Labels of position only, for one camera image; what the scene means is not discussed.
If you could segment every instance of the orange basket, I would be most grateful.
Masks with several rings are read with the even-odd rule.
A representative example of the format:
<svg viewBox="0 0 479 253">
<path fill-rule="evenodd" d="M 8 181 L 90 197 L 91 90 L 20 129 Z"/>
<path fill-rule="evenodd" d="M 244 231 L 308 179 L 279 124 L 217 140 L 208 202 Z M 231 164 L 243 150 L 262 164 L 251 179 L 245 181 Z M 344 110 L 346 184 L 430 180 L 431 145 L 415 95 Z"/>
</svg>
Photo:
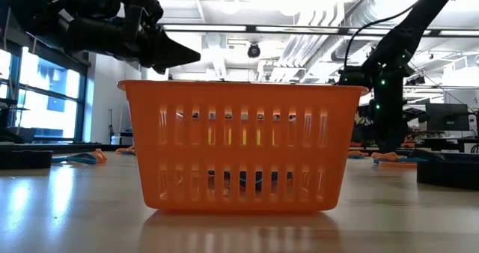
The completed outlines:
<svg viewBox="0 0 479 253">
<path fill-rule="evenodd" d="M 336 207 L 365 88 L 122 81 L 147 206 Z"/>
</svg>

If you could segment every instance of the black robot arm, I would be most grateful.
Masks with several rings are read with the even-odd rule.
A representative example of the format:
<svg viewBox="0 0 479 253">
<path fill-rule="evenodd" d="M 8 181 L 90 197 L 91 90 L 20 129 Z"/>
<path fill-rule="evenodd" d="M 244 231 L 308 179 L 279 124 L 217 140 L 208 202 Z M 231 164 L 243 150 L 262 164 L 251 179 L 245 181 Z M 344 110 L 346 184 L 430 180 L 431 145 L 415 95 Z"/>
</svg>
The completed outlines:
<svg viewBox="0 0 479 253">
<path fill-rule="evenodd" d="M 403 117 L 403 79 L 422 35 L 450 0 L 418 0 L 408 16 L 377 44 L 360 67 L 347 67 L 339 85 L 363 85 L 374 89 L 373 125 L 379 149 L 395 150 L 407 135 Z"/>
<path fill-rule="evenodd" d="M 157 0 L 8 0 L 23 30 L 67 54 L 89 51 L 163 69 L 199 61 L 157 25 Z M 117 17 L 123 4 L 125 17 Z M 65 10 L 71 19 L 60 15 Z"/>
</svg>

